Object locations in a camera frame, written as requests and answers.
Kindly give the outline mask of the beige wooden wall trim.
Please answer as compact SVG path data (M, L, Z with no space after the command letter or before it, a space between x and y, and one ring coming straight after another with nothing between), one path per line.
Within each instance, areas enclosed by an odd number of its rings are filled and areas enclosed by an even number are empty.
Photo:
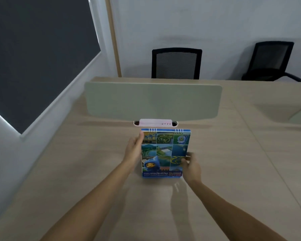
M112 46L113 46L117 75L118 75L118 77L122 77L111 0L105 0L105 4L106 4L106 9L107 9L107 14L108 14L108 22L109 22L111 39L112 39Z

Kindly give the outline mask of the person's right forearm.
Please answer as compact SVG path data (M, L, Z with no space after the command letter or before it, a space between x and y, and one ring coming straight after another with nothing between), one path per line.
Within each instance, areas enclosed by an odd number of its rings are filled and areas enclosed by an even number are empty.
M187 183L230 241L287 241L252 215L221 198L202 182L190 180Z

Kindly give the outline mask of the person's left forearm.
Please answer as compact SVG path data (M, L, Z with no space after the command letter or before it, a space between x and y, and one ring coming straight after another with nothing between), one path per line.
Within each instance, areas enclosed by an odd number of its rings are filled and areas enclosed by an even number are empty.
M123 161L77 202L40 241L93 241L138 160Z

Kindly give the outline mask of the blue spiral desk calendar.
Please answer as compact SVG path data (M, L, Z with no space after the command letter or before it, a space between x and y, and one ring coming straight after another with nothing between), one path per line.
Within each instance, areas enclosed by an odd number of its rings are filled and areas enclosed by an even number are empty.
M186 159L190 129L141 129L141 170L143 178L181 178L181 159Z

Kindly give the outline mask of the person's right hand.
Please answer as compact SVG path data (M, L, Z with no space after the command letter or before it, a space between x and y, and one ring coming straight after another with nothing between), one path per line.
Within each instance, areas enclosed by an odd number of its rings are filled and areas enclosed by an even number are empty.
M185 182L190 186L193 183L202 183L201 167L194 153L187 152L185 159L189 162L188 169L182 169Z

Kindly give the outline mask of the dark window roller blind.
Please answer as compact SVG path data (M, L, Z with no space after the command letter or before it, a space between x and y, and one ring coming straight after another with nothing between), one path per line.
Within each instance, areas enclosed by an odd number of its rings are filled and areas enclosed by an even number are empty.
M18 133L100 53L92 0L0 0L0 116Z

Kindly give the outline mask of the person's left hand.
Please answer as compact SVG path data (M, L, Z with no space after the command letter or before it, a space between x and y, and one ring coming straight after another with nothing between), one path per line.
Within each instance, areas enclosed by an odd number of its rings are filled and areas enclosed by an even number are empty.
M141 146L136 146L136 137L131 137L125 149L123 163L133 170L141 157Z

